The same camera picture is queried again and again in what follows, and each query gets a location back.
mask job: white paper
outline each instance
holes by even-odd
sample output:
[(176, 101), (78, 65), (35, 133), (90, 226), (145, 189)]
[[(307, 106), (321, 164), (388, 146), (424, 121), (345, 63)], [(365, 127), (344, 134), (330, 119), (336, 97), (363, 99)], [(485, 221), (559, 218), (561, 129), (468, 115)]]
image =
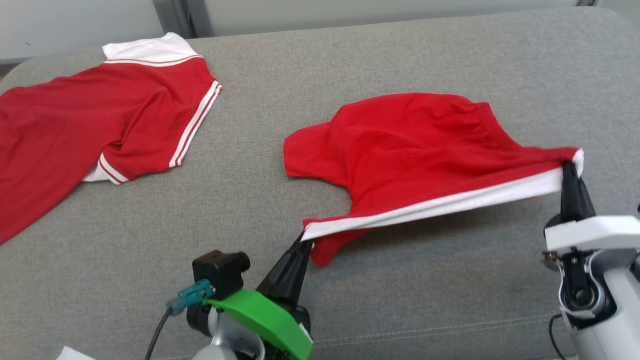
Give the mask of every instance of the white paper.
[(58, 356), (58, 360), (94, 360), (84, 354), (81, 354), (70, 347), (62, 349), (62, 354)]

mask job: teal connector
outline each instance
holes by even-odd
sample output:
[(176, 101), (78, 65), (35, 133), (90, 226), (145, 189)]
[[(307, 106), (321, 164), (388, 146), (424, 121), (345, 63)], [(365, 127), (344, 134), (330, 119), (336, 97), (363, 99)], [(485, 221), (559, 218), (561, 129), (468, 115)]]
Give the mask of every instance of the teal connector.
[(213, 296), (211, 283), (207, 279), (202, 279), (190, 288), (180, 291), (177, 297), (174, 297), (166, 303), (166, 306), (171, 309), (171, 316), (177, 316), (187, 307), (199, 304), (211, 296)]

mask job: white sleeve trim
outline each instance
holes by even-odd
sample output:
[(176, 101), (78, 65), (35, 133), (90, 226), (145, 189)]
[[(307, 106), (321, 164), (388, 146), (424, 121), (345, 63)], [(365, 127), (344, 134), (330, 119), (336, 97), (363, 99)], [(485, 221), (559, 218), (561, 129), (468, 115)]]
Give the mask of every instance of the white sleeve trim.
[(107, 176), (107, 173), (105, 173), (102, 167), (98, 165), (98, 161), (96, 161), (95, 164), (93, 164), (93, 168), (91, 169), (91, 171), (89, 171), (89, 173), (86, 174), (82, 179), (82, 181), (104, 181), (104, 180), (109, 180), (109, 176)]
[(124, 175), (119, 173), (109, 164), (107, 159), (104, 157), (104, 153), (100, 154), (100, 159), (98, 159), (98, 166), (102, 168), (102, 171), (106, 173), (108, 179), (116, 185), (120, 185), (129, 181), (129, 179), (127, 179)]
[(144, 65), (186, 61), (195, 56), (201, 57), (186, 40), (175, 33), (167, 33), (161, 38), (107, 44), (102, 47), (102, 50), (108, 59), (107, 62), (115, 60), (140, 61)]
[(169, 161), (170, 168), (182, 165), (182, 158), (184, 158), (184, 155), (187, 153), (193, 137), (196, 135), (198, 128), (202, 124), (202, 120), (207, 116), (207, 113), (211, 109), (211, 105), (213, 105), (213, 102), (218, 97), (221, 88), (222, 86), (220, 83), (214, 80), (207, 93), (202, 97), (196, 112), (193, 114), (191, 120), (182, 132), (178, 146)]
[[(584, 151), (578, 150), (573, 157), (578, 174), (584, 168)], [(368, 217), (342, 218), (325, 222), (312, 222), (305, 227), (302, 241), (319, 238), (347, 230), (372, 229), (374, 227), (401, 224), (440, 215), (459, 213), (471, 209), (529, 199), (560, 191), (562, 168), (555, 168), (533, 176), (509, 181), (488, 188), (457, 193), (418, 202), (404, 208), (394, 209)]]

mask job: garment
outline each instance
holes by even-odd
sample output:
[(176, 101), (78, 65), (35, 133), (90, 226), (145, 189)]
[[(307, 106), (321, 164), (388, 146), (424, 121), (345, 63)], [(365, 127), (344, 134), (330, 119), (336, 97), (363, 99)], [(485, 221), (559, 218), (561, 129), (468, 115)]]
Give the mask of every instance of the garment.
[(561, 188), (561, 165), (575, 147), (523, 147), (488, 103), (458, 95), (395, 94), (343, 106), (330, 122), (284, 142), (289, 176), (314, 177), (351, 194), (347, 215), (306, 219), (302, 240), (327, 266), (369, 229), (527, 199)]
[(82, 180), (181, 165), (220, 91), (180, 36), (103, 47), (97, 67), (0, 96), (0, 243)]

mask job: couch seam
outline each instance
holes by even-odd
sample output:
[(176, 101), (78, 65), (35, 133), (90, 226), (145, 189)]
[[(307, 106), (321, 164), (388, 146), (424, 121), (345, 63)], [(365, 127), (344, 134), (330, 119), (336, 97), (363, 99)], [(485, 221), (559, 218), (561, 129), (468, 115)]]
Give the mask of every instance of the couch seam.
[(344, 338), (315, 340), (314, 343), (324, 343), (324, 342), (328, 342), (328, 341), (340, 341), (340, 340), (362, 339), (362, 338), (376, 338), (378, 336), (402, 335), (402, 334), (410, 334), (410, 333), (413, 333), (413, 332), (420, 332), (420, 331), (456, 329), (456, 328), (459, 328), (459, 327), (471, 327), (471, 326), (478, 326), (478, 325), (489, 325), (489, 324), (493, 324), (493, 323), (516, 322), (516, 321), (520, 321), (520, 320), (528, 320), (528, 319), (533, 319), (533, 318), (539, 318), (539, 317), (542, 317), (542, 316), (552, 316), (552, 315), (554, 315), (554, 314), (540, 314), (540, 315), (534, 315), (534, 316), (526, 316), (524, 318), (515, 318), (515, 319), (507, 319), (507, 320), (496, 320), (496, 321), (491, 321), (491, 322), (468, 323), (466, 325), (451, 325), (451, 326), (443, 326), (443, 327), (429, 327), (429, 328), (416, 329), (416, 330), (406, 330), (406, 331), (396, 331), (396, 332), (382, 332), (382, 333), (379, 333), (379, 334), (370, 334), (370, 335), (346, 336)]
[(187, 359), (189, 357), (193, 357), (194, 355), (182, 355), (182, 356), (171, 356), (171, 357), (158, 357), (157, 360), (176, 360), (176, 359)]
[(505, 327), (514, 327), (514, 326), (520, 326), (520, 325), (527, 325), (527, 324), (531, 324), (531, 323), (543, 323), (543, 322), (547, 322), (547, 321), (546, 320), (538, 320), (538, 321), (534, 321), (534, 322), (512, 323), (512, 324), (509, 324), (509, 325), (502, 325), (502, 326), (488, 326), (488, 327), (482, 327), (480, 329), (468, 329), (468, 330), (460, 330), (460, 331), (435, 332), (433, 334), (420, 334), (420, 335), (413, 335), (413, 336), (403, 336), (403, 337), (400, 337), (400, 338), (352, 341), (350, 343), (337, 343), (337, 344), (319, 345), (319, 346), (316, 346), (315, 348), (338, 347), (338, 346), (344, 346), (344, 345), (357, 345), (357, 344), (364, 344), (364, 343), (379, 343), (379, 342), (382, 342), (382, 341), (405, 340), (405, 339), (414, 339), (414, 338), (426, 338), (428, 336), (435, 336), (435, 335), (459, 334), (459, 333), (462, 333), (462, 332), (501, 329), (501, 328), (505, 328)]

